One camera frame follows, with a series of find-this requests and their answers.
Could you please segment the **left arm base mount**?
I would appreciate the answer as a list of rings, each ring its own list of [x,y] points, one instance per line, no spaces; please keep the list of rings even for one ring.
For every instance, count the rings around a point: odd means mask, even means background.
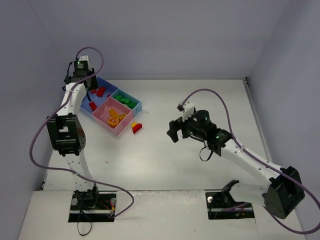
[[[69,208],[69,223],[107,223],[114,222],[117,204],[115,192],[100,192],[97,202],[82,200],[75,193],[72,194]]]

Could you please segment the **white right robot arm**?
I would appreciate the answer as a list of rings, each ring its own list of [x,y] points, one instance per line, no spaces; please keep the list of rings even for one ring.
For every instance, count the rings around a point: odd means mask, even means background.
[[[227,159],[255,178],[256,184],[240,184],[230,187],[230,195],[238,202],[250,202],[266,208],[276,218],[284,220],[305,198],[299,172],[292,166],[284,168],[259,159],[240,144],[232,134],[211,122],[207,110],[194,111],[188,117],[181,116],[169,122],[167,135],[173,142],[192,138],[202,142],[211,154]]]

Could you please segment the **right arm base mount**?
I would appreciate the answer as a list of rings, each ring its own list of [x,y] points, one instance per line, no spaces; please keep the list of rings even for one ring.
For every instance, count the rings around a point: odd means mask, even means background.
[[[251,203],[242,205],[236,202],[228,192],[205,192],[207,216],[209,220],[242,220],[254,219],[255,214]]]

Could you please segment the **red bottom lego brick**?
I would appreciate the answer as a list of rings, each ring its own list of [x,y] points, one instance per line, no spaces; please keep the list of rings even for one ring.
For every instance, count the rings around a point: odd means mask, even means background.
[[[97,90],[96,96],[101,98],[104,95],[105,91],[106,91],[106,88],[104,86],[101,86]]]

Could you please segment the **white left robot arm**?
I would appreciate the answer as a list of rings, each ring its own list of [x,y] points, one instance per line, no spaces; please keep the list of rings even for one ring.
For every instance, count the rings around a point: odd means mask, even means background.
[[[73,76],[66,79],[62,108],[46,124],[54,150],[64,158],[75,184],[74,197],[78,200],[95,200],[98,188],[93,183],[85,159],[84,148],[86,135],[78,119],[83,98],[87,94],[91,80],[76,84],[81,79],[94,73],[89,57],[81,56],[73,62]]]

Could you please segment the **long yellow lego brick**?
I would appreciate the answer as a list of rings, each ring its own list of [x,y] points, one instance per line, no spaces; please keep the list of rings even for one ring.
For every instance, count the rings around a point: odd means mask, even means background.
[[[113,108],[110,108],[108,110],[108,113],[109,113],[110,117],[112,117],[112,118],[116,118],[119,115]]]

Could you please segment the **green curved lego brick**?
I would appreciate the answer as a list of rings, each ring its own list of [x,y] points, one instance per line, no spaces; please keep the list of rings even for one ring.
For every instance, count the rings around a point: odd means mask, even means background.
[[[131,100],[129,98],[122,98],[119,102],[124,105],[128,105],[131,102]]]

